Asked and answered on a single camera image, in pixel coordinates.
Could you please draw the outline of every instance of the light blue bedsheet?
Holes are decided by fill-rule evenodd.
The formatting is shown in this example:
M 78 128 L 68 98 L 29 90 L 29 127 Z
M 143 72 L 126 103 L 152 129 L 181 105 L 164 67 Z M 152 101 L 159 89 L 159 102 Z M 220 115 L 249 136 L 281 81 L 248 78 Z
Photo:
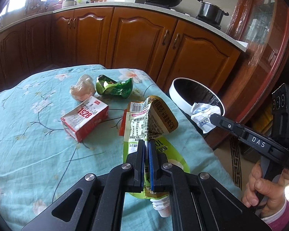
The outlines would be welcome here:
M 128 99 L 96 94 L 109 105 L 109 120 L 77 143 L 63 130 L 60 117 L 79 104 L 69 89 L 83 74 L 93 80 L 100 74 L 116 81 L 133 77 L 134 89 Z M 101 65 L 62 68 L 32 75 L 0 93 L 0 213 L 11 229 L 21 230 L 85 174 L 105 174 L 121 164 L 123 137 L 118 132 L 123 110 L 129 101 L 149 95 L 161 97 L 177 118 L 178 129 L 166 137 L 191 172 L 210 173 L 239 197 L 240 189 L 211 148 L 146 73 Z M 126 194 L 121 230 L 169 231 L 171 218 L 161 218 L 149 200 Z

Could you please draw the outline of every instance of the plastic bag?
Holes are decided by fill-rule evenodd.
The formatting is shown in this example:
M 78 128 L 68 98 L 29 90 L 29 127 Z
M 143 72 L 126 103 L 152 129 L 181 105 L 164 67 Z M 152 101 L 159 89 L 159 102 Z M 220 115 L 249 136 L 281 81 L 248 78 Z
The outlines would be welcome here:
M 93 79 L 90 75 L 82 75 L 75 86 L 71 86 L 71 96 L 80 102 L 87 100 L 90 96 L 95 94 Z
M 210 122 L 211 114 L 221 114 L 219 106 L 213 106 L 206 103 L 194 103 L 191 110 L 191 119 L 196 122 L 197 126 L 202 129 L 203 133 L 210 132 L 215 125 Z

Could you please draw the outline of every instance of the white countertop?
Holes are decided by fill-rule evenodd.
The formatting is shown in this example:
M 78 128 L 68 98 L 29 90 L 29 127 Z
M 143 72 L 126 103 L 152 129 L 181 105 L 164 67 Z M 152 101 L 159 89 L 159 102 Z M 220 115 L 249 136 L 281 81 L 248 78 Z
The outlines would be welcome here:
M 161 8 L 161 7 L 157 7 L 157 6 L 152 6 L 152 5 L 147 5 L 147 4 L 141 4 L 141 3 L 129 3 L 129 2 L 102 2 L 102 3 L 86 3 L 86 4 L 79 4 L 79 5 L 75 5 L 75 6 L 70 6 L 70 7 L 66 7 L 66 8 L 61 8 L 61 9 L 57 9 L 54 11 L 49 11 L 49 12 L 45 12 L 45 13 L 41 13 L 41 14 L 37 14 L 37 15 L 33 15 L 30 17 L 26 17 L 24 19 L 21 19 L 19 21 L 16 21 L 2 29 L 0 29 L 0 33 L 4 30 L 6 30 L 9 27 L 14 26 L 15 24 L 21 23 L 23 21 L 35 18 L 35 17 L 39 17 L 39 16 L 43 16 L 43 15 L 48 15 L 48 14 L 52 14 L 52 13 L 58 13 L 58 12 L 62 12 L 65 10 L 70 10 L 70 9 L 77 9 L 77 8 L 86 8 L 86 7 L 97 7 L 97 6 L 107 6 L 107 7 L 115 7 L 115 6 L 121 6 L 121 7 L 134 7 L 134 8 L 142 8 L 142 9 L 147 9 L 147 10 L 152 10 L 155 12 L 161 12 L 164 14 L 168 14 L 168 15 L 172 15 L 175 16 L 177 18 L 192 22 L 194 24 L 197 24 L 203 28 L 206 28 L 207 30 L 214 32 L 215 34 L 221 36 L 222 38 L 224 38 L 225 40 L 229 41 L 230 43 L 232 43 L 234 46 L 236 46 L 237 48 L 239 48 L 241 51 L 246 52 L 246 48 L 241 45 L 239 42 L 237 42 L 235 39 L 231 38 L 230 36 L 226 35 L 224 32 L 214 28 L 213 26 L 200 21 L 196 18 L 193 18 L 191 16 L 182 14 L 180 12 L 177 11 L 173 11 L 170 9 L 166 9 L 166 8 Z

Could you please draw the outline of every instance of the pink sleeve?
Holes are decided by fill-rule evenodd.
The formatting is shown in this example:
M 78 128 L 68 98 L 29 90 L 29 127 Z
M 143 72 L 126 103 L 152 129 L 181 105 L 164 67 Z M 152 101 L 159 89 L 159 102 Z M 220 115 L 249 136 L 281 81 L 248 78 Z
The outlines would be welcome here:
M 285 212 L 275 221 L 269 223 L 273 231 L 282 231 L 289 221 L 289 202 L 287 201 Z

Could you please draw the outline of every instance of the white spout cap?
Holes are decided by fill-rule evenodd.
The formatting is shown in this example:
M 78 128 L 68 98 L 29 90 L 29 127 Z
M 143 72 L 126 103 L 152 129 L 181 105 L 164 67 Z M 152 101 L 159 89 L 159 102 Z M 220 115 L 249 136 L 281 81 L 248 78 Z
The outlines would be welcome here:
M 171 205 L 169 196 L 163 197 L 159 200 L 150 199 L 153 208 L 157 210 L 161 217 L 169 217 L 171 215 Z

